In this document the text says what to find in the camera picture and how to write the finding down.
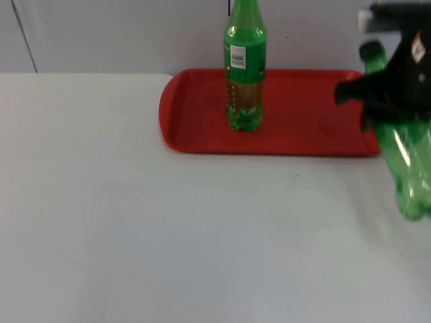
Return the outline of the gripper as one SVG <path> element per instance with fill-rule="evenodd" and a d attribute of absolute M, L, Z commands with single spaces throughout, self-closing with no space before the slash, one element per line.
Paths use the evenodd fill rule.
<path fill-rule="evenodd" d="M 419 122 L 430 120 L 430 29 L 403 39 L 382 71 L 368 77 L 339 82 L 334 89 L 337 105 L 350 100 L 366 103 L 360 128 L 369 131 L 371 120 Z"/>

